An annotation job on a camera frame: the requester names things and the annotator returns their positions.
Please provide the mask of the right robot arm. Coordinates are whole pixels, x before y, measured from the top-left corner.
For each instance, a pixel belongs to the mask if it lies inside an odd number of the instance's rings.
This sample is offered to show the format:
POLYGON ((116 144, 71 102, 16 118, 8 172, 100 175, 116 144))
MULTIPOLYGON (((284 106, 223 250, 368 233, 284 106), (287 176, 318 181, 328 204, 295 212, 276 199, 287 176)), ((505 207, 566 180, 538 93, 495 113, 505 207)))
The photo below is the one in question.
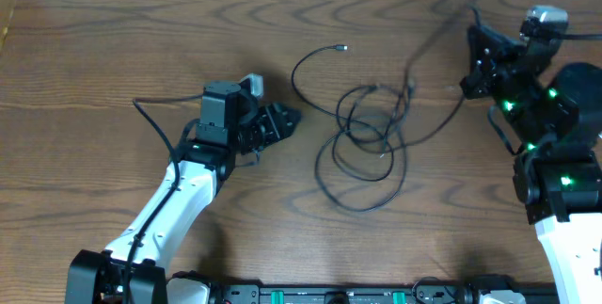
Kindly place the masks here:
POLYGON ((460 83, 469 100, 490 97, 520 141, 513 183, 547 256, 561 303, 601 300, 601 70, 586 62, 539 76, 565 40, 566 22, 526 20, 524 40, 474 24, 472 64, 460 83))

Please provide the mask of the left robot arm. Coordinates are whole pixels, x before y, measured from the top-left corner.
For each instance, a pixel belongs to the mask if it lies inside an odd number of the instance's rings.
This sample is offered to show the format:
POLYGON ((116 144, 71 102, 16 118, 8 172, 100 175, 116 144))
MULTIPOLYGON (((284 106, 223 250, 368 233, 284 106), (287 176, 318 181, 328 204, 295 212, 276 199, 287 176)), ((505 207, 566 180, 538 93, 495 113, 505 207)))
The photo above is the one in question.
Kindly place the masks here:
POLYGON ((196 95, 200 115, 168 144, 163 181, 135 220, 103 251, 81 250, 68 272, 68 303, 215 303, 215 285, 166 272, 198 215, 215 199, 239 155, 259 155, 301 120, 284 104, 261 104, 263 80, 214 81, 196 95))

